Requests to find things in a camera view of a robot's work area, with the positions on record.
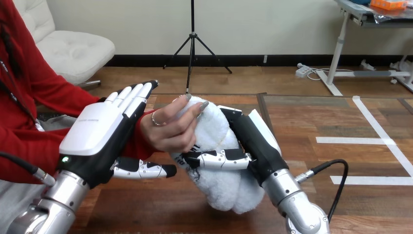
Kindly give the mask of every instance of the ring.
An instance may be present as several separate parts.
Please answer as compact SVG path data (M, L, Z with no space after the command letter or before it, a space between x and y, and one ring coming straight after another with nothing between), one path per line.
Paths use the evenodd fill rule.
M162 124L161 124L161 123L157 123L157 122L155 121L155 119L153 118L153 115L155 114L155 112L152 113L152 123L155 124L156 126L161 126Z

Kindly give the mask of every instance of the black baseboard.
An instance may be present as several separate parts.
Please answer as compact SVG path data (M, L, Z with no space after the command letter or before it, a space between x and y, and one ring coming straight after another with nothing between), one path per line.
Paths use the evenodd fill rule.
M172 55L115 55L106 66L113 67L163 67ZM307 66L330 66L333 55L268 55L264 63L264 55L221 55L220 60L229 67L246 66L296 66L298 63ZM392 62L400 61L398 55L341 55L339 66L359 66L365 59L372 66L389 66ZM178 55L168 66L186 67L189 55ZM215 67L219 66L212 56L195 56L194 66Z

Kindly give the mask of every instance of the black tripod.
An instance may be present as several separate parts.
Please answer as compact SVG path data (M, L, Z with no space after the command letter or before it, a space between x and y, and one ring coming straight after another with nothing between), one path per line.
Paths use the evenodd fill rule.
M179 53L179 51L182 50L182 48L188 43L189 40L191 40L191 52L190 52L190 56L189 56L189 66L188 66L188 79L187 79L187 93L189 92L189 78L191 76L191 72L192 72L192 62L195 62L195 39L197 39L215 58L215 60L217 60L218 64L220 64L222 67L225 67L230 74L232 74L232 71L225 66L218 58L218 56L216 56L214 54L214 52L212 50L210 50L208 48L207 45L205 45L204 42L201 41L201 39L199 39L198 35L195 33L195 20L194 20L194 0L191 0L191 24L192 24L192 33L189 35L188 39L184 42L184 44L182 44L182 46L178 49L178 51L176 51L176 53L170 58L170 60L168 60L164 66L164 69L167 67L167 64L173 60L173 58Z

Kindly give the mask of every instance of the wooden table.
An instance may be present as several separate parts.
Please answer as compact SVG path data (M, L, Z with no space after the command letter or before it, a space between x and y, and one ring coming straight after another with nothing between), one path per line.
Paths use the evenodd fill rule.
M176 97L152 96L148 107L162 107ZM349 162L349 176L409 177L386 145L317 143L316 137L379 138L351 97L202 97L245 113L259 110L270 121L295 176L321 162L343 158ZM413 99L361 100L413 162ZM150 161L173 163L167 154L155 154ZM338 188L330 176L340 176L342 170L332 166L301 184L309 199L326 212ZM242 215L220 212L208 206L181 170L169 179L113 179L90 191L77 217L72 234L286 233L284 219L268 197ZM413 186L346 185L330 228L334 234L413 233Z

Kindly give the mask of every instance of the white chair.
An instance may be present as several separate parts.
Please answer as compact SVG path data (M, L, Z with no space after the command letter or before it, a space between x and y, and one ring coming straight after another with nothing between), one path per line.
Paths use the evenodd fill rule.
M110 40L89 33L56 31L46 0L13 0L38 49L49 66L68 82L85 82L103 67L115 53Z

